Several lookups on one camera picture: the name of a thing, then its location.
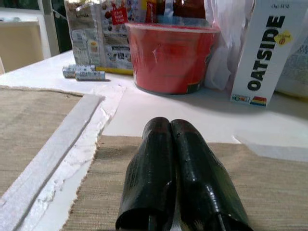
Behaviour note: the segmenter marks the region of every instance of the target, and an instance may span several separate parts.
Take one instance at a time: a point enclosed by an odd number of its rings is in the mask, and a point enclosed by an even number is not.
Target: red plastic container
[[[137,87],[166,94],[200,89],[218,29],[137,23],[126,26]]]

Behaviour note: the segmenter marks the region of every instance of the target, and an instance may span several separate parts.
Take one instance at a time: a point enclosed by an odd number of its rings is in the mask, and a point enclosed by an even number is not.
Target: table surface
[[[6,73],[0,76],[0,85],[81,93],[90,93],[98,85],[124,86],[126,92],[111,123],[103,130],[104,135],[140,136],[148,120],[164,116],[169,120],[190,121],[209,142],[238,143],[235,137],[239,137],[247,143],[263,145],[308,145],[308,104],[305,102],[274,94],[269,106],[263,108],[231,103],[227,93],[209,89],[189,95],[158,96],[137,89],[131,76],[106,74],[110,82],[65,79],[62,67],[74,63],[69,51]]]

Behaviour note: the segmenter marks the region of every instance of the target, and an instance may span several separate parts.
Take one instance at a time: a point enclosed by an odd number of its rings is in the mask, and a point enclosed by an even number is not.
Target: oatside carton
[[[231,101],[268,105],[307,8],[308,0],[255,1]]]

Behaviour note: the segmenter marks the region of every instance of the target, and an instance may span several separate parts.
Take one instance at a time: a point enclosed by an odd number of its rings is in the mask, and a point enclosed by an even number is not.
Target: white table
[[[275,94],[269,107],[261,108],[229,102],[225,92],[203,89],[197,93],[179,96],[157,96],[137,89],[133,78],[106,74],[110,82],[77,82],[65,79],[63,65],[75,63],[72,52],[52,57],[39,63],[0,76],[0,85],[12,87],[50,88],[89,93],[98,85],[125,86],[126,92],[111,123],[103,135],[140,136],[146,122],[156,116],[169,120],[190,121],[209,142],[239,142],[268,146],[307,148],[308,104]],[[85,173],[89,166],[82,170]],[[65,182],[40,224],[34,230],[55,231],[61,226],[60,217],[67,215],[74,189],[83,173]]]

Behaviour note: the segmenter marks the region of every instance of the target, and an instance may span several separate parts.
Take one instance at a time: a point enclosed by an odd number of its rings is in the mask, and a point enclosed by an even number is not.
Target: fabric mat
[[[80,96],[0,87],[0,196],[24,171]]]
[[[141,138],[102,136],[62,231],[114,230],[128,163]],[[254,231],[308,230],[308,163],[209,143],[228,170]]]

